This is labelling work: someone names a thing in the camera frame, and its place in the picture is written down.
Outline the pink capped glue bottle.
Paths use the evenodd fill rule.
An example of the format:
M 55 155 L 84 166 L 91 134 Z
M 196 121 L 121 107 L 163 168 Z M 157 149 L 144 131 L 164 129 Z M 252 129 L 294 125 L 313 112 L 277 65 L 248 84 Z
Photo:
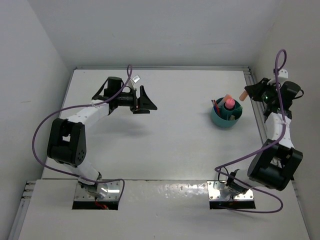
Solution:
M 233 98 L 228 98 L 224 103 L 224 108 L 228 111 L 234 110 L 236 101 Z

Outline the grey orange highlighter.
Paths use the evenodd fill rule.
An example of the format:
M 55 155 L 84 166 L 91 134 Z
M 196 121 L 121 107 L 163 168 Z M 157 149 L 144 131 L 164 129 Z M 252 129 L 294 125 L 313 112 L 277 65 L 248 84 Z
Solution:
M 221 101 L 219 102 L 219 106 L 223 106 L 224 105 L 224 103 L 228 100 L 228 99 L 231 99 L 232 98 L 232 96 L 230 95 L 230 94 L 226 94 L 222 99 L 221 99 Z

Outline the green highlighter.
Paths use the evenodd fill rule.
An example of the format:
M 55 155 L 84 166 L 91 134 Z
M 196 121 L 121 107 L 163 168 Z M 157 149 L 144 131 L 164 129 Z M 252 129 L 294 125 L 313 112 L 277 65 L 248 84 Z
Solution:
M 243 110 L 243 107 L 240 105 L 240 106 L 236 107 L 234 110 L 235 110 L 235 111 L 242 111 L 242 110 Z

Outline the blue ballpoint pen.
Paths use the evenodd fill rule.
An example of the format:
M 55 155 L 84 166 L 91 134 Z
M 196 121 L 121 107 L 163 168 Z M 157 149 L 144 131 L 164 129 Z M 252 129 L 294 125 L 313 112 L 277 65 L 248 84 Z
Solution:
M 220 109 L 219 109 L 218 104 L 217 104 L 217 102 L 216 102 L 216 100 L 215 100 L 215 99 L 213 100 L 213 104 L 214 104 L 214 107 L 215 107 L 215 109 L 216 109 L 216 113 L 217 113 L 217 115 L 219 115 L 219 116 L 220 116 Z

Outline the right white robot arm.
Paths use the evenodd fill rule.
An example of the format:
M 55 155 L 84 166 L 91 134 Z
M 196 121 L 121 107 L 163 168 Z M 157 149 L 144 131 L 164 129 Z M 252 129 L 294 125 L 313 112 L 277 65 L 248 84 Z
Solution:
M 244 89 L 252 100 L 265 104 L 267 139 L 262 146 L 264 150 L 255 155 L 248 169 L 231 172 L 225 185 L 237 194 L 244 194 L 253 187 L 282 191 L 303 159 L 303 153 L 295 149 L 291 140 L 290 107 L 304 91 L 292 81 L 276 84 L 268 78 Z

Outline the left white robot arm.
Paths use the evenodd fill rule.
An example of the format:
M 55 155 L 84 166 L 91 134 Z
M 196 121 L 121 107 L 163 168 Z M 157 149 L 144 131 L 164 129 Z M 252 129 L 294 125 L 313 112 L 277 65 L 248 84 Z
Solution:
M 127 85 L 120 77 L 110 76 L 93 95 L 92 104 L 68 118 L 56 118 L 51 125 L 47 157 L 66 166 L 79 182 L 93 186 L 101 174 L 85 159 L 87 154 L 86 130 L 117 107 L 128 107 L 133 114 L 149 114 L 157 106 L 147 96 L 144 86 L 139 89 Z

